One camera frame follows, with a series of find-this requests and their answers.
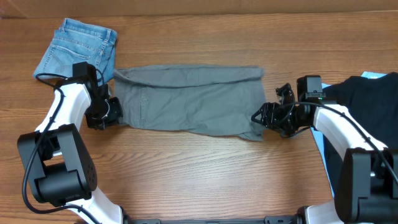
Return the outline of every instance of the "pocket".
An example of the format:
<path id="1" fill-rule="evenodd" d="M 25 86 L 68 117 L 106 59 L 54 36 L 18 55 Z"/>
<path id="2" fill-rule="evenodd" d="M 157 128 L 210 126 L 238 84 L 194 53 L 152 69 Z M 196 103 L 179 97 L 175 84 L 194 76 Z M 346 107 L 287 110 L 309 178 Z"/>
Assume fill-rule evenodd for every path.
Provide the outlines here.
<path id="1" fill-rule="evenodd" d="M 65 47 L 61 47 L 61 46 L 57 46 L 57 45 L 53 45 L 53 46 L 51 46 L 51 47 L 53 47 L 53 48 L 55 48 L 55 49 L 58 49 L 58 50 L 62 50 L 62 51 L 64 51 L 64 52 L 69 53 L 69 54 L 71 54 L 72 56 L 77 57 L 77 58 L 80 58 L 80 59 L 85 59 L 85 60 L 90 59 L 90 56 L 78 54 L 78 53 L 76 53 L 76 52 L 73 52 L 73 51 L 71 51 L 71 50 L 65 48 Z"/>
<path id="2" fill-rule="evenodd" d="M 50 44 L 50 52 L 44 58 L 43 73 L 55 73 L 72 77 L 72 65 L 79 62 L 88 62 L 95 66 L 95 52 L 78 44 L 53 40 Z"/>

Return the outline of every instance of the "gray cloth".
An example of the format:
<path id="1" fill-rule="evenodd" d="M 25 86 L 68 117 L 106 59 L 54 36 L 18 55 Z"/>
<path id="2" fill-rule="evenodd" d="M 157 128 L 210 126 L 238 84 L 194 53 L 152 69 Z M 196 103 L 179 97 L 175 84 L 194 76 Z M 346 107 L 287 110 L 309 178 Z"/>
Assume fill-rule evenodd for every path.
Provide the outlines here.
<path id="1" fill-rule="evenodd" d="M 262 141 L 251 121 L 266 96 L 259 67 L 151 65 L 114 71 L 121 124 Z"/>

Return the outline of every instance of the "blue jeans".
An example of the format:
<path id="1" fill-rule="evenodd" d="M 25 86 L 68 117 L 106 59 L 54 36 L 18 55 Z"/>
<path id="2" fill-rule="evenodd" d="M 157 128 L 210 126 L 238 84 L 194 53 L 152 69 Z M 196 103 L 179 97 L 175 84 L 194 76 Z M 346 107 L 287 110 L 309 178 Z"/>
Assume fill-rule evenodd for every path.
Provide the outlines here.
<path id="1" fill-rule="evenodd" d="M 33 76 L 54 73 L 72 77 L 72 65 L 88 62 L 104 75 L 104 81 L 113 78 L 116 31 L 65 19 L 55 31 L 50 46 L 37 66 Z"/>

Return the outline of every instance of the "black mount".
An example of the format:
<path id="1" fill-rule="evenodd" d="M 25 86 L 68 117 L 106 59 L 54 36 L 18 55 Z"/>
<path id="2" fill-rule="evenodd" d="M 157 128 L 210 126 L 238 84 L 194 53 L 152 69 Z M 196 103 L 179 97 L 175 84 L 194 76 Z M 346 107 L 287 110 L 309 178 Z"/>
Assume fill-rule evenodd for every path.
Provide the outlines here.
<path id="1" fill-rule="evenodd" d="M 58 81 L 55 89 L 72 83 L 84 84 L 90 94 L 91 105 L 86 110 L 89 128 L 104 129 L 118 124 L 122 117 L 119 100 L 109 99 L 108 85 L 98 86 L 96 69 L 87 62 L 73 64 L 73 76 Z M 19 137 L 17 146 L 26 169 L 36 141 L 42 133 L 36 131 Z M 44 161 L 61 152 L 63 162 L 46 166 Z M 54 207 L 78 199 L 90 199 L 97 187 L 97 175 L 93 161 L 74 124 L 62 125 L 48 131 L 41 142 L 28 177 L 30 189 L 36 201 L 49 202 Z"/>
<path id="2" fill-rule="evenodd" d="M 280 104 L 264 103 L 252 115 L 251 120 L 253 122 L 277 131 L 283 137 L 293 136 L 300 127 L 313 125 L 313 114 L 315 113 L 316 106 L 283 106 L 295 103 L 294 93 L 289 83 L 286 83 L 281 88 L 276 88 L 275 92 L 280 98 Z M 326 94 L 322 92 L 322 82 L 319 75 L 307 75 L 297 79 L 297 93 L 299 102 L 335 103 L 334 101 L 327 101 L 325 99 Z"/>
<path id="3" fill-rule="evenodd" d="M 398 174 L 398 150 L 383 150 Z M 346 151 L 335 207 L 345 223 L 398 223 L 398 185 L 377 163 L 377 153 L 361 148 Z"/>
<path id="4" fill-rule="evenodd" d="M 313 126 L 316 106 L 282 106 L 295 102 L 288 83 L 275 91 L 280 97 L 280 104 L 264 103 L 252 116 L 253 122 L 281 133 L 282 137 L 292 136 L 299 127 Z M 336 103 L 335 100 L 325 99 L 326 95 L 322 91 L 320 76 L 297 79 L 299 102 Z M 382 153 L 398 174 L 398 150 L 384 149 Z M 347 149 L 335 193 L 336 212 L 345 223 L 398 223 L 398 185 L 375 151 Z M 305 208 L 299 209 L 296 216 L 305 223 Z M 298 220 L 293 219 L 291 223 L 298 223 Z"/>
<path id="5" fill-rule="evenodd" d="M 25 169 L 39 136 L 36 132 L 19 136 L 17 145 Z M 44 161 L 51 159 L 55 151 L 62 152 L 64 162 L 46 166 Z M 35 156 L 28 180 L 34 198 L 40 203 L 59 207 L 91 198 L 97 187 L 96 170 L 74 124 L 49 131 Z"/>
<path id="6" fill-rule="evenodd" d="M 119 124 L 118 119 L 123 117 L 119 99 L 110 98 L 108 84 L 98 86 L 96 69 L 87 62 L 72 65 L 73 76 L 66 80 L 60 80 L 56 86 L 71 83 L 85 84 L 90 94 L 91 105 L 86 110 L 87 126 L 93 129 L 103 130 L 108 126 Z"/>

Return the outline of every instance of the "table surface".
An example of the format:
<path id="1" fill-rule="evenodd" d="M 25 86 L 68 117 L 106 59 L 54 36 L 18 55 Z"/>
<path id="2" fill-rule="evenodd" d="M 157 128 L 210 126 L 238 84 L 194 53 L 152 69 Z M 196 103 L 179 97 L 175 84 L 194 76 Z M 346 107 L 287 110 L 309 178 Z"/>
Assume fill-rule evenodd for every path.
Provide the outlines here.
<path id="1" fill-rule="evenodd" d="M 333 84 L 364 70 L 398 70 L 398 12 L 80 20 L 118 32 L 117 68 L 259 65 L 266 69 L 262 82 L 269 101 L 276 100 L 275 88 L 304 75 L 321 75 Z M 32 132 L 52 104 L 52 89 L 32 73 L 62 21 L 0 21 L 0 223 L 80 220 L 69 211 L 36 215 L 25 207 L 16 147 L 19 135 Z M 98 186 L 133 218 L 263 218 L 331 199 L 310 131 L 292 139 L 265 131 L 263 142 L 129 127 L 95 131 L 85 125 L 80 134 L 96 165 Z M 50 208 L 29 198 L 36 207 Z"/>

